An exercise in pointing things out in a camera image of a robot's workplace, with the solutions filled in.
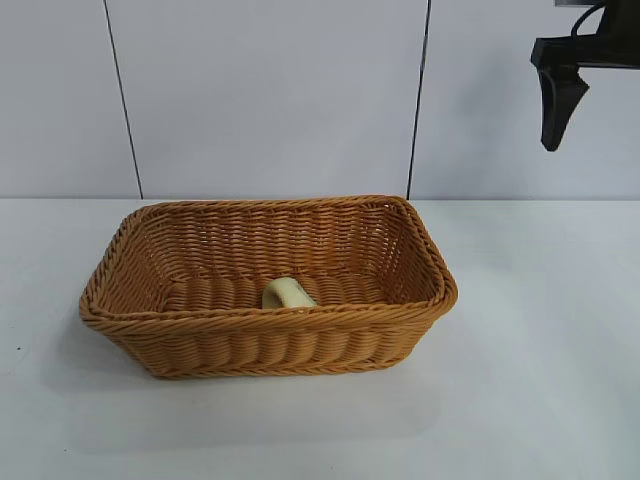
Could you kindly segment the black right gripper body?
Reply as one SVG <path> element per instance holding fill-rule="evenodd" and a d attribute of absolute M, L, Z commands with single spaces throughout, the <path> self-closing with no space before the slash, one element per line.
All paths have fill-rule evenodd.
<path fill-rule="evenodd" d="M 530 58 L 539 72 L 547 66 L 582 69 L 639 68 L 638 0 L 598 1 L 564 36 L 535 40 Z"/>

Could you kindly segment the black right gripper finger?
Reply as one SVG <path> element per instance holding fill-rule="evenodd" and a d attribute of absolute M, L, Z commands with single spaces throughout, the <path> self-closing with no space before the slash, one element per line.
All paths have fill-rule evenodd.
<path fill-rule="evenodd" d="M 577 66 L 547 66 L 539 70 L 542 97 L 541 143 L 555 152 L 563 139 L 569 120 L 589 90 Z"/>

